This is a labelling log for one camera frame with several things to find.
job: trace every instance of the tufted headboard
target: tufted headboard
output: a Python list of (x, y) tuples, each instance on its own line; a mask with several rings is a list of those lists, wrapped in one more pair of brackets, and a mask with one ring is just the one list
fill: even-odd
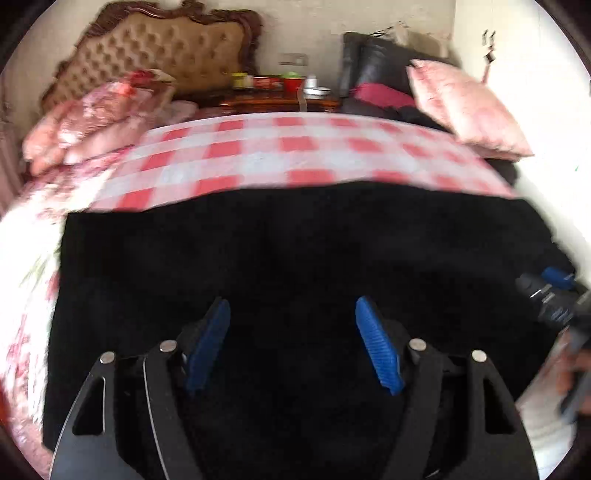
[(72, 56), (58, 66), (41, 107), (47, 112), (138, 68), (175, 77), (179, 96), (228, 88), (232, 73), (256, 73), (260, 33), (261, 19), (252, 10), (204, 14), (203, 4), (195, 0), (174, 10), (144, 1), (107, 4)]

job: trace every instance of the wooden nightstand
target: wooden nightstand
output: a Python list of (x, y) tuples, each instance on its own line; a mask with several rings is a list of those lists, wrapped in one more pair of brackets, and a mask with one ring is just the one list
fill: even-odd
[[(339, 107), (338, 98), (306, 98), (309, 112), (334, 112)], [(220, 101), (219, 106), (226, 115), (261, 112), (299, 112), (300, 104), (296, 94), (284, 92), (232, 92)]]

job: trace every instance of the pink floral bedspread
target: pink floral bedspread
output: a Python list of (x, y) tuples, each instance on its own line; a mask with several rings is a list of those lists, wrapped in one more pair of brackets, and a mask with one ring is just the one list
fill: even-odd
[(51, 170), (26, 185), (0, 222), (0, 380), (12, 436), (43, 478), (51, 465), (41, 444), (47, 343), (64, 221), (88, 207), (128, 150)]

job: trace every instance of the red cloth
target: red cloth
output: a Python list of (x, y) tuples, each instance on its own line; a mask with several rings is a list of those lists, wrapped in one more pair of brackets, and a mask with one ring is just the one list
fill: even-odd
[(0, 425), (4, 428), (8, 427), (8, 402), (4, 397), (4, 387), (2, 386), (2, 380), (0, 380)]
[(413, 97), (381, 83), (362, 83), (355, 88), (355, 98), (380, 108), (416, 106)]

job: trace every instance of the red container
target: red container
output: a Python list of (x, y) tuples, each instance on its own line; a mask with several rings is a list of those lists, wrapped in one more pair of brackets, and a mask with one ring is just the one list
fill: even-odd
[(304, 79), (283, 79), (283, 91), (285, 93), (296, 93)]
[(271, 90), (283, 90), (283, 79), (279, 75), (269, 75), (271, 79)]
[(255, 90), (269, 90), (271, 88), (271, 79), (262, 75), (254, 77), (252, 85)]

